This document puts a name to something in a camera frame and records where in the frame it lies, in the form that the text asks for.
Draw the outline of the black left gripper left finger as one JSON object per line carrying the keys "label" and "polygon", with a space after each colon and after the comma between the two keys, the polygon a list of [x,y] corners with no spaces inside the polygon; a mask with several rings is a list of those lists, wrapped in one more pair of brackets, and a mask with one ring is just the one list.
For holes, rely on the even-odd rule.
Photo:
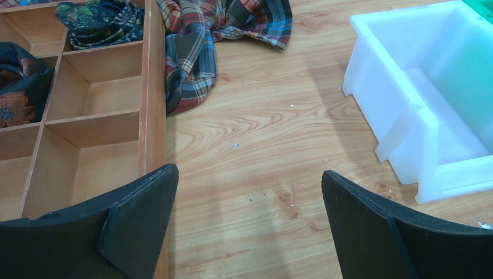
{"label": "black left gripper left finger", "polygon": [[175,164],[37,219],[1,223],[2,278],[152,278],[179,181]]}

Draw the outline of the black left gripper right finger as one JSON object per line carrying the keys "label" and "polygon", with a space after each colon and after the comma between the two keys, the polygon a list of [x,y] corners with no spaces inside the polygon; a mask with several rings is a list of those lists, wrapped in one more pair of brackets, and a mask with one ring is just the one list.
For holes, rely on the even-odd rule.
{"label": "black left gripper right finger", "polygon": [[440,219],[327,170],[321,190],[344,278],[491,278],[492,231]]}

